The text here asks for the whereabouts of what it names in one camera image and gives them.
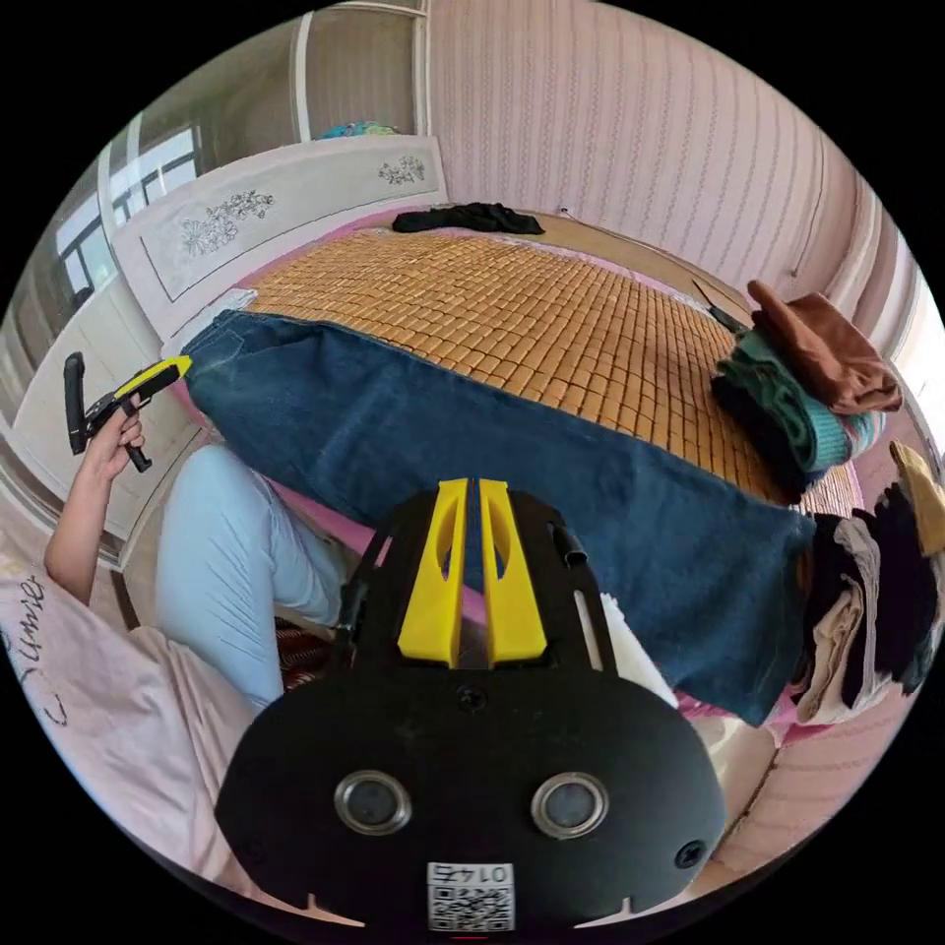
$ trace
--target leg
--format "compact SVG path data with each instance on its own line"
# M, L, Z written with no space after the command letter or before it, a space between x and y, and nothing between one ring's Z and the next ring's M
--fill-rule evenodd
M274 602L334 623L344 569L261 476L206 446L184 464L164 509L158 629L263 709L283 692Z

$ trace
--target headboard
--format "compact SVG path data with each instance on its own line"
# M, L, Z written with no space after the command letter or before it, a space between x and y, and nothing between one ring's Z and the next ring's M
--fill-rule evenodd
M166 342L222 292L324 233L447 200L435 138L313 141L235 161L183 185L132 217L113 247Z

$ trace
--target camera lens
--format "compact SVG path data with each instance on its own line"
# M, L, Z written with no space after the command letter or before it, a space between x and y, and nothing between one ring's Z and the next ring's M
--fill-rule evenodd
M359 834L383 837L410 819L410 797L404 786L380 771L356 771L335 790L339 817Z
M578 772L555 775L535 792L532 819L548 837L583 837L607 813L607 793L596 778Z

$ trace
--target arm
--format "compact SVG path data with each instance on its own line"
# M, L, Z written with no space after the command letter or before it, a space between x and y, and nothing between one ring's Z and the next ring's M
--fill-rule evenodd
M117 410L89 444L46 547L46 573L85 605L92 599L111 483L128 465L125 446L140 447L144 442L138 415Z

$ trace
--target blue jeans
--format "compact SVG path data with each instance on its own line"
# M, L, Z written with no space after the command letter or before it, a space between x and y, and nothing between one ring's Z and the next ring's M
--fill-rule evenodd
M331 625L344 579L338 548L225 447L184 463L164 508L157 626L258 709L283 693L275 604Z
M339 326L225 311L184 350L196 407L273 481L371 527L442 479L508 482L561 512L671 686L759 725L790 681L803 516ZM481 590L475 511L466 561Z

